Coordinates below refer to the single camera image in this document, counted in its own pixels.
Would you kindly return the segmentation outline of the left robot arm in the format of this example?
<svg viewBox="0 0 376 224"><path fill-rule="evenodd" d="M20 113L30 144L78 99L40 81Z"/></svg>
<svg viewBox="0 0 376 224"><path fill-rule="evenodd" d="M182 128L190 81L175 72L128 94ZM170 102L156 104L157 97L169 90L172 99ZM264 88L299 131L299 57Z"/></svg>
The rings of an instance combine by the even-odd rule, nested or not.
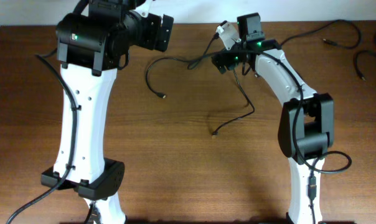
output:
<svg viewBox="0 0 376 224"><path fill-rule="evenodd" d="M126 221L118 196L125 166L104 157L103 138L111 89L129 63L129 48L167 49L174 19L151 14L150 7L150 1L80 1L56 28L62 133L41 183L76 191L92 223Z"/></svg>

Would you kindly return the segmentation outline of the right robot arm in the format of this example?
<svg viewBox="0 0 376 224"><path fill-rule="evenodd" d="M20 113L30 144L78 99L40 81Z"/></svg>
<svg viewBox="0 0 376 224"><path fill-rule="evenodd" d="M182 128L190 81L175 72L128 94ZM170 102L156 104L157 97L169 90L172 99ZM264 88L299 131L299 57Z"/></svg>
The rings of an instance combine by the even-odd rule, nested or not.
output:
<svg viewBox="0 0 376 224"><path fill-rule="evenodd" d="M249 64L271 88L282 112L278 144L288 158L291 201L288 223L321 223L319 184L328 149L334 142L334 101L308 86L275 39L266 39L257 13L223 21L215 30L224 49L212 56L220 73Z"/></svg>

